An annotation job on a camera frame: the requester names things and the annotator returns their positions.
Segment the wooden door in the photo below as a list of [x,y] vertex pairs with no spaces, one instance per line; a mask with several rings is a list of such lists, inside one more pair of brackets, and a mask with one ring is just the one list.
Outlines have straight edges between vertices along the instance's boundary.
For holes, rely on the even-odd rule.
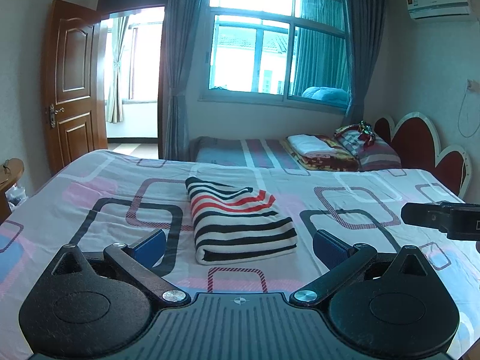
[[[54,0],[41,58],[41,100],[50,172],[107,147],[103,96],[106,33],[96,10]],[[63,107],[51,128],[48,107]]]

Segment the patterned bed sheet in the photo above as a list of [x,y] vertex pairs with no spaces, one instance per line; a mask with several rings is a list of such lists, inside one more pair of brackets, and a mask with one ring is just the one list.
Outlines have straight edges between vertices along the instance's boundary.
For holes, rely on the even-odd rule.
[[[224,266],[199,264],[185,187],[191,176],[275,197],[278,211],[295,224],[295,252]],[[415,245],[460,311],[448,350],[458,359],[479,339],[479,252],[471,241],[451,241],[400,218],[405,203],[454,200],[453,193],[421,170],[309,172],[139,159],[97,150],[64,168],[1,225],[1,357],[30,356],[18,323],[20,306],[62,245],[97,252],[161,228],[166,251],[157,267],[188,293],[291,293],[327,271],[312,249],[319,229],[381,252]]]

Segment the white air conditioner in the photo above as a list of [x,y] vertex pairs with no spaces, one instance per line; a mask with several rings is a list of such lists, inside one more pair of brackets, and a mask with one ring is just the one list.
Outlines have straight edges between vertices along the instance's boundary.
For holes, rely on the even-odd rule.
[[414,21],[473,18],[470,0],[406,0],[406,3]]

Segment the balcony light curtain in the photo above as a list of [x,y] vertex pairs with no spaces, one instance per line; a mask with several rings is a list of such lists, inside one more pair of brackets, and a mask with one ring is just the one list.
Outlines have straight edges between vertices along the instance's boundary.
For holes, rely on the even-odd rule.
[[122,59],[128,17],[119,16],[113,19],[112,24],[112,84],[106,102],[106,121],[111,124],[123,120],[122,101],[120,99],[119,79],[120,63]]

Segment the blue bedding outside window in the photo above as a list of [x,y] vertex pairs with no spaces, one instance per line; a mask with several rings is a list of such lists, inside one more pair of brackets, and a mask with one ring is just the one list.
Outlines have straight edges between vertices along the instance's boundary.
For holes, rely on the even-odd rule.
[[320,102],[346,103],[348,100],[348,93],[342,88],[311,86],[304,90],[302,97],[318,100]]

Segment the grey curtain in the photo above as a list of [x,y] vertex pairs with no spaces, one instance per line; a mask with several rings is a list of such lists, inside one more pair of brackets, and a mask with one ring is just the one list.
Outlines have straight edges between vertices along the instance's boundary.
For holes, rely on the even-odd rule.
[[356,124],[364,117],[365,97],[383,39],[386,5],[387,0],[343,0],[346,64],[350,75],[345,125]]
[[168,0],[163,27],[164,66],[167,85],[167,119],[163,154],[185,161],[189,156],[189,133],[185,93],[191,74],[194,43],[206,0]]

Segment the folded red patterned blanket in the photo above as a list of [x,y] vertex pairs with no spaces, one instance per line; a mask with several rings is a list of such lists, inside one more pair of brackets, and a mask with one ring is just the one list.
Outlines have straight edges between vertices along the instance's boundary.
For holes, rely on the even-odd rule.
[[307,170],[357,172],[355,156],[333,138],[323,135],[293,135],[286,139],[292,156]]

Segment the low striped side mattress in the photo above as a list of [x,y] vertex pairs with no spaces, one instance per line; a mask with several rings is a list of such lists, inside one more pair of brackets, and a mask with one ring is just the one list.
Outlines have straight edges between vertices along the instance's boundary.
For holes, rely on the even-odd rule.
[[282,169],[287,174],[308,176],[310,171],[294,157],[286,140],[228,140],[201,136],[190,144],[192,161],[227,167]]

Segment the striped knit sweater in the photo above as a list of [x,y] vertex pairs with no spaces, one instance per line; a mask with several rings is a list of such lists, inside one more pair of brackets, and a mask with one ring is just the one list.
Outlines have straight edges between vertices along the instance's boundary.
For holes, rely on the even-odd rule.
[[292,253],[298,244],[293,219],[263,189],[232,186],[191,176],[195,258],[202,265],[251,262]]

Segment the colourful item on pillow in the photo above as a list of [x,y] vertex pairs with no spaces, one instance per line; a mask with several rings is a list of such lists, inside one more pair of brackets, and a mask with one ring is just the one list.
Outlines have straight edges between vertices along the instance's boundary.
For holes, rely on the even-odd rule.
[[370,147],[376,141],[376,134],[374,133],[372,125],[364,120],[358,123],[358,133],[358,139],[363,141],[364,147]]

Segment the striped pillow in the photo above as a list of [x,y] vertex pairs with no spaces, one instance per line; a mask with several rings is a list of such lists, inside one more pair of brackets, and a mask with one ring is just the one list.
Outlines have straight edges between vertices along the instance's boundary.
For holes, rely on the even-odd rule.
[[376,141],[370,147],[364,147],[363,141],[358,139],[358,124],[338,128],[334,138],[355,156],[362,172],[400,169],[402,164],[399,155],[377,133],[375,134]]

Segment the red white headboard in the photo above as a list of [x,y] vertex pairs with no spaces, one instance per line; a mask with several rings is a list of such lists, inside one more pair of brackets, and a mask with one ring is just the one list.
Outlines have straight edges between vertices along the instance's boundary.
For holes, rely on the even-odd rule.
[[428,171],[457,197],[465,197],[473,176],[470,156],[460,145],[443,147],[427,116],[410,112],[396,123],[386,115],[373,129],[399,155],[404,168]]

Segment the grey right curtain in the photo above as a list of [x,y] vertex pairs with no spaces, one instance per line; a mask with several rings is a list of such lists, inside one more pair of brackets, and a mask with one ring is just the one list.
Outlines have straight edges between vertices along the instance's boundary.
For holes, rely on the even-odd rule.
[[356,124],[364,117],[365,97],[383,39],[386,5],[387,0],[343,0],[346,64],[350,75],[345,125]]

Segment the large window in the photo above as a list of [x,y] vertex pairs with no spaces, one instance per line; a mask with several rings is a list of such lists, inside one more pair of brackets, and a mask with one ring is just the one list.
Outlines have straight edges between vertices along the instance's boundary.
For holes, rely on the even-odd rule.
[[311,86],[349,91],[342,0],[210,0],[208,93],[261,102],[346,103],[302,97]]

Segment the grey left curtain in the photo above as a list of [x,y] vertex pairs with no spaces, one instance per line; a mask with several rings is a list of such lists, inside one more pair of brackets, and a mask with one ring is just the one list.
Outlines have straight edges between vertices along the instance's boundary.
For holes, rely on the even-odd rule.
[[167,85],[167,119],[163,154],[185,161],[189,156],[189,133],[185,93],[191,74],[194,43],[206,0],[168,0],[163,27],[164,66]]

